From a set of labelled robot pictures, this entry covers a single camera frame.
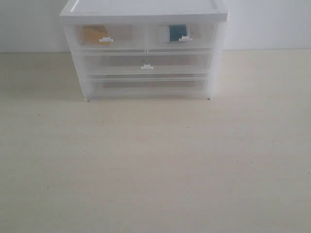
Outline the white plastic drawer cabinet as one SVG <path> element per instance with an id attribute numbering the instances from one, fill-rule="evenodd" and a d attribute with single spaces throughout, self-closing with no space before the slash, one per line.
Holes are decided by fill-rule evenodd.
<path id="1" fill-rule="evenodd" d="M 125 98 L 204 98 L 212 99 L 219 73 L 229 11 L 221 0 L 70 0 L 60 13 L 70 52 L 86 101 Z M 157 24 L 215 24 L 211 48 L 203 51 L 149 52 L 146 28 Z M 117 52 L 83 49 L 77 41 L 75 26 L 94 24 L 142 25 L 145 52 Z M 209 54 L 207 73 L 91 75 L 87 56 Z"/>

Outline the middle wide clear drawer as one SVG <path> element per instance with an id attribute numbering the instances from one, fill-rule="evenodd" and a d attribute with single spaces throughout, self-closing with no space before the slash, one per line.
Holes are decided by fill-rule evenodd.
<path id="1" fill-rule="evenodd" d="M 186 74 L 207 73 L 209 54 L 87 56 L 88 74 Z"/>

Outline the white pill bottle teal label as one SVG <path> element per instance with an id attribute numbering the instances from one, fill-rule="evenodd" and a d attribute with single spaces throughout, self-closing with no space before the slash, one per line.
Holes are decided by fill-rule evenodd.
<path id="1" fill-rule="evenodd" d="M 164 25 L 161 29 L 160 38 L 163 43 L 189 42 L 193 40 L 185 24 Z"/>

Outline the yellow wedge sponge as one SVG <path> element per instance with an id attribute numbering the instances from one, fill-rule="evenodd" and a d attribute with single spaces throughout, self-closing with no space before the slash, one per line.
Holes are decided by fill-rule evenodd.
<path id="1" fill-rule="evenodd" d="M 108 37 L 107 30 L 103 25 L 85 25 L 82 26 L 82 38 L 85 44 L 107 45 L 110 42 L 100 42 L 100 39 Z"/>

